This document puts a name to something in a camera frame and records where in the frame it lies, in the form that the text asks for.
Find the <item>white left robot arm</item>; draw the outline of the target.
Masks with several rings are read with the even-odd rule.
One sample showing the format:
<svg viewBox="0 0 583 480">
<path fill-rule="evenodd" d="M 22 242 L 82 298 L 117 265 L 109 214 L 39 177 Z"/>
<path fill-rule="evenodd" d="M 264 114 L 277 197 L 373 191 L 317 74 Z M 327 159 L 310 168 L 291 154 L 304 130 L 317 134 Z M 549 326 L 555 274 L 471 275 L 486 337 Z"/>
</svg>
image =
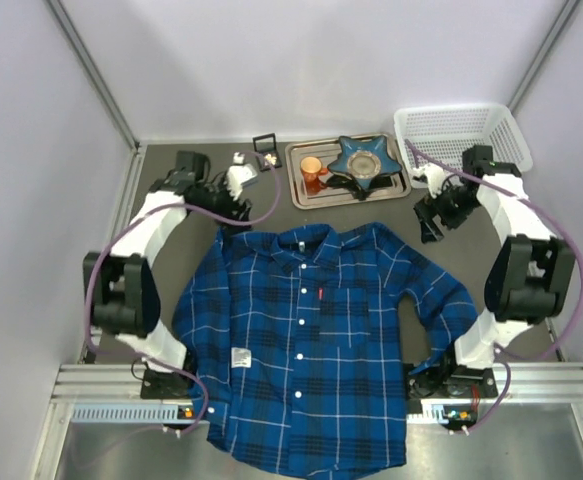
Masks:
<svg viewBox="0 0 583 480">
<path fill-rule="evenodd" d="M 227 170 L 210 177 L 210 159 L 180 151 L 174 168 L 155 180 L 124 236 L 107 254 L 88 253 L 83 260 L 89 324 L 129 347 L 145 370 L 140 376 L 144 399 L 185 398 L 194 384 L 192 353 L 161 319 L 161 300 L 152 266 L 171 233 L 196 208 L 211 212 L 219 225 L 244 230 L 251 205 L 240 198 L 257 176 L 237 152 Z"/>
</svg>

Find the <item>blue plaid shirt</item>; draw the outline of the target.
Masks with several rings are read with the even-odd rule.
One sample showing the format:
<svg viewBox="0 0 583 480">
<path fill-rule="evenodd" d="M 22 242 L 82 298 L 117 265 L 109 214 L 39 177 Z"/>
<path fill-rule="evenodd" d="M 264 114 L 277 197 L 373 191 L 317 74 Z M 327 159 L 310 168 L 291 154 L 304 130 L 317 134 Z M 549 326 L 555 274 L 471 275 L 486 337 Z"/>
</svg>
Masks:
<svg viewBox="0 0 583 480">
<path fill-rule="evenodd" d="M 466 287 L 386 226 L 218 233 L 173 329 L 197 361 L 208 441 L 252 467 L 357 479 L 406 461 L 398 306 L 437 362 L 477 317 Z"/>
</svg>

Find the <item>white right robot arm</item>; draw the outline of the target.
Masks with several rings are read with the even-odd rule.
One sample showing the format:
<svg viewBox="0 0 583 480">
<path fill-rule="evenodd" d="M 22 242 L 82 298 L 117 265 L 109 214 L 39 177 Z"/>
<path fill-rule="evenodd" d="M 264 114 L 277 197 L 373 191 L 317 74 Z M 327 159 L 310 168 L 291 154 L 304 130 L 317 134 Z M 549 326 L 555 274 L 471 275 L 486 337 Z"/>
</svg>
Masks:
<svg viewBox="0 0 583 480">
<path fill-rule="evenodd" d="M 414 207 L 422 241 L 442 240 L 444 229 L 458 228 L 482 207 L 501 244 L 485 282 L 483 312 L 439 361 L 408 374 L 408 394 L 418 399 L 494 396 L 491 369 L 504 348 L 562 311 L 576 263 L 574 249 L 531 206 L 518 166 L 496 160 L 492 147 L 466 149 L 458 169 L 413 144 L 407 148 L 415 162 L 410 175 L 428 190 Z"/>
</svg>

